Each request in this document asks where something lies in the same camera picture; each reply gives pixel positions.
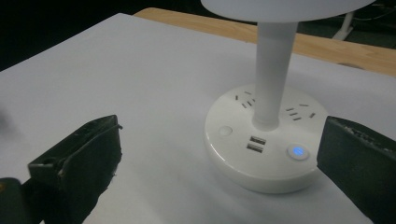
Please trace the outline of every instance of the table surface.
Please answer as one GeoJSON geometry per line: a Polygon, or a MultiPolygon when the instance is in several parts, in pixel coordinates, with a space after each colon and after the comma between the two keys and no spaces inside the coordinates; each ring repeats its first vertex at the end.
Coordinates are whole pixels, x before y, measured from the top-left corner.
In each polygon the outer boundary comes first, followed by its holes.
{"type": "MultiPolygon", "coordinates": [[[[137,17],[160,21],[213,35],[250,43],[257,41],[257,26],[224,21],[159,8],[146,8],[137,17]]],[[[355,65],[368,71],[396,77],[396,49],[384,49],[341,40],[297,34],[294,53],[331,63],[355,65]]]]}
{"type": "MultiPolygon", "coordinates": [[[[370,223],[326,176],[266,195],[208,158],[206,113],[224,92],[254,82],[255,49],[134,16],[102,21],[0,73],[0,176],[27,180],[27,163],[116,114],[122,160],[84,223],[370,223]]],[[[287,84],[330,115],[396,139],[395,77],[293,54],[287,84]]]]}

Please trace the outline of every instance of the blue light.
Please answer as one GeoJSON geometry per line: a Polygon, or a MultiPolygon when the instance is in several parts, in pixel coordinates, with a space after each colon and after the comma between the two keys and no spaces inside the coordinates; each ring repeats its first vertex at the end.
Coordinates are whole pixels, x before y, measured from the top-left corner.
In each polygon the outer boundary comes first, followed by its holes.
{"type": "Polygon", "coordinates": [[[304,155],[304,149],[302,147],[294,147],[293,148],[293,153],[296,156],[303,156],[304,155]]]}

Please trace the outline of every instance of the desk lamp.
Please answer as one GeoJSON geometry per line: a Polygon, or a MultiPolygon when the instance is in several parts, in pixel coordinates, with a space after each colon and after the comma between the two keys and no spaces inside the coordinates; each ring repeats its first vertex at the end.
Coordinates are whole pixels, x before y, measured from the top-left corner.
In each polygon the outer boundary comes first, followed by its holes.
{"type": "Polygon", "coordinates": [[[325,108],[285,87],[298,21],[340,15],[373,0],[202,0],[220,16],[258,23],[256,81],[226,92],[205,121],[210,158],[241,186],[264,193],[303,189],[320,177],[316,157],[325,108]]]}

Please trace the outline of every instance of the round power strip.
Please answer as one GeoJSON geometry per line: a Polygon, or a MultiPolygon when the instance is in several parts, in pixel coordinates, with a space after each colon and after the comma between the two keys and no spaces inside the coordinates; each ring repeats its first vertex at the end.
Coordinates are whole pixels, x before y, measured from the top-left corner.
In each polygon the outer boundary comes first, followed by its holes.
{"type": "Polygon", "coordinates": [[[325,108],[311,96],[285,88],[279,126],[253,125],[254,85],[228,91],[210,108],[205,142],[210,158],[241,186],[264,193],[303,189],[320,177],[317,155],[325,108]]]}

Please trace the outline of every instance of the wooden surface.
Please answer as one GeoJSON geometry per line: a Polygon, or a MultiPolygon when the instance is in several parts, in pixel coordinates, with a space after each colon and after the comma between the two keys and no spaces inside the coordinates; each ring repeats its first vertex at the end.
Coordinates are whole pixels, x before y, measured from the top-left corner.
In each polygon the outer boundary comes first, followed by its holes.
{"type": "MultiPolygon", "coordinates": [[[[153,7],[146,8],[134,15],[152,21],[251,43],[256,43],[257,40],[257,27],[255,25],[223,21],[153,7]]],[[[383,49],[329,38],[297,34],[293,52],[331,63],[350,64],[365,70],[396,77],[395,49],[383,49]]]]}

